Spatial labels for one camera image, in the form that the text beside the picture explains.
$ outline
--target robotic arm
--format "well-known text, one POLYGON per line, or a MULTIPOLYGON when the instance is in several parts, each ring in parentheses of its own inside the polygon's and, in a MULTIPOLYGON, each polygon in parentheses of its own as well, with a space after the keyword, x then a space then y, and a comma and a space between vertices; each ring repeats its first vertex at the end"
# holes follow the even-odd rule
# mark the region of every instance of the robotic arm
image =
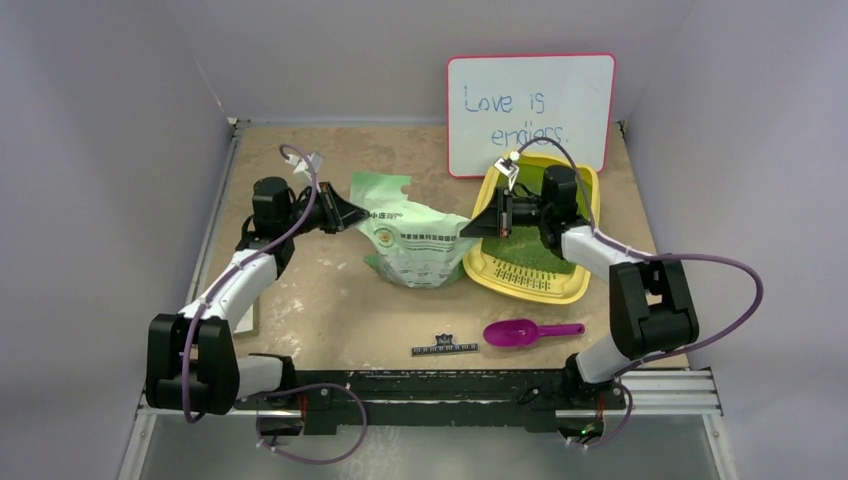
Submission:
POLYGON ((460 235, 504 238, 515 226, 538 227, 540 240, 555 256, 609 285, 610 334, 568 358, 563 389, 575 397, 590 395, 608 388, 634 361, 694 342, 698 320, 681 262, 640 258, 611 239, 604 241, 579 213, 578 174, 569 167, 547 167, 540 194, 517 184, 525 195, 516 196, 517 159, 499 159, 495 166, 508 185, 495 190, 460 235))
POLYGON ((251 354, 236 358, 232 334, 256 298, 270 287, 288 266, 294 253, 294 237, 320 229, 342 232, 366 219, 368 211, 342 199, 329 182, 318 184, 315 203, 301 226, 273 248, 267 247, 290 230, 303 215, 307 187, 295 197, 285 180, 268 177, 253 186, 253 215, 242 225, 232 261, 221 274, 223 284, 212 296, 210 287, 177 314, 160 314, 150 324, 147 349, 147 403, 156 408, 182 408, 182 354, 192 318, 200 314, 193 345, 197 358, 190 362, 191 410, 201 414, 225 414, 237 399, 259 392, 292 388, 294 365, 288 357, 251 354))

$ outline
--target table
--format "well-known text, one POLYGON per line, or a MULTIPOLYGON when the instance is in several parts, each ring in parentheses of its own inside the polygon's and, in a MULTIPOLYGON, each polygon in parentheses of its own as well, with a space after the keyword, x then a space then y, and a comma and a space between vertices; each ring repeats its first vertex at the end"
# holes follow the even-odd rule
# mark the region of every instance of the table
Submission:
MULTIPOLYGON (((445 133, 443 126, 249 127, 224 199, 206 286, 226 267, 241 225, 252 213, 254 182, 281 176, 300 190, 278 153, 281 142, 320 152, 324 165, 319 179, 332 182, 345 198, 354 171, 405 174, 412 176, 405 190, 410 200, 470 216, 481 180, 455 179, 447 173, 445 133)), ((601 229, 634 248, 654 252, 617 125, 610 129, 607 155, 599 173, 601 229)), ((237 354, 291 355, 298 369, 315 370, 558 368, 569 355, 609 333, 607 286, 595 277, 579 301, 554 306, 498 294, 467 276, 434 290, 393 285, 363 262, 372 252, 370 240, 356 229, 297 237, 290 265, 258 301, 257 328, 236 335, 237 354), (539 324, 581 322, 586 333, 547 338, 522 349, 485 343, 486 325, 515 317, 539 324), (479 343, 479 353, 412 357, 412 347, 432 345, 441 332, 452 333, 456 343, 479 343)), ((681 355, 651 365, 681 367, 687 360, 681 355)))

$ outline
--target green mat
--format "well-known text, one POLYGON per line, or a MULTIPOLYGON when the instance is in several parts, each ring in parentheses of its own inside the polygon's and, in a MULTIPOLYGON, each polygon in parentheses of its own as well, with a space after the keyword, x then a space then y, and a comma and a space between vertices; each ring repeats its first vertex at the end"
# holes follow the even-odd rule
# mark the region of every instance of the green mat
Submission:
MULTIPOLYGON (((523 183, 531 192, 541 193, 542 174, 545 169, 535 165, 521 165, 520 161, 519 166, 517 181, 523 183)), ((504 186, 506 183, 506 177, 501 175, 498 186, 504 186)), ((585 183, 591 198, 592 185, 585 183)), ((588 215, 586 202, 579 188, 577 189, 577 208, 581 215, 588 215)), ((542 245, 537 227, 513 227, 508 238, 484 238, 480 249, 486 255, 534 270, 570 275, 576 268, 575 264, 562 260, 542 245)))

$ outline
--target yellow plastic basket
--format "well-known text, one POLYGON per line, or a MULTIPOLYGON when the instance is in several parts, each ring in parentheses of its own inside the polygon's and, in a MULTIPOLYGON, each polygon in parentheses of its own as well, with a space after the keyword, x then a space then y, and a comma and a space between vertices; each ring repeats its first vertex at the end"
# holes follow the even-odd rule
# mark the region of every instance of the yellow plastic basket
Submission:
MULTIPOLYGON (((538 182, 540 183, 545 167, 557 164, 569 166, 565 158, 560 159, 542 154, 524 154, 518 160, 520 168, 518 181, 527 183, 527 180, 530 179, 532 183, 532 180, 538 175, 538 182)), ((598 174, 593 168, 582 164, 577 164, 577 170, 583 177, 586 187, 589 189, 591 208, 595 219, 600 221, 601 198, 598 190, 598 174)), ((472 218, 486 208, 499 182, 503 183, 505 181, 506 178, 500 175, 500 172, 494 167, 489 168, 486 177, 483 179, 483 186, 480 187, 480 193, 477 195, 477 202, 474 205, 472 218)), ((577 195, 579 208, 585 215, 586 206, 579 190, 577 195)), ((544 249, 541 241, 538 240, 538 229, 536 230, 536 241, 539 242, 538 247, 544 249)), ((484 244, 484 242, 504 241, 507 240, 484 239, 477 243, 465 255, 462 263, 471 279, 484 287, 491 288, 504 295, 555 305, 574 303, 586 293, 586 289, 589 287, 589 271, 576 265, 570 267, 570 273, 563 272, 563 266, 566 264, 563 264, 563 260, 554 257, 553 254, 551 254, 549 259, 550 263, 547 263, 547 258, 544 259, 545 264, 549 265, 549 268, 543 269, 523 266, 521 264, 522 262, 515 263, 516 260, 509 258, 510 255, 508 253, 496 252, 495 255, 502 257, 498 258, 484 252, 487 246, 493 245, 484 244)))

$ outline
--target purple shovel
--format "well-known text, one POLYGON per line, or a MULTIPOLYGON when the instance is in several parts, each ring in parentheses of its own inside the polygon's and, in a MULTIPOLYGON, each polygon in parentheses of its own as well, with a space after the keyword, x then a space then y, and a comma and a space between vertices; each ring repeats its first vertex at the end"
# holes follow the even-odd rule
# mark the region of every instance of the purple shovel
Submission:
POLYGON ((483 338, 496 347, 526 347, 541 337, 580 335, 585 330, 582 323, 540 326, 529 318, 513 318, 489 325, 483 330, 483 338))

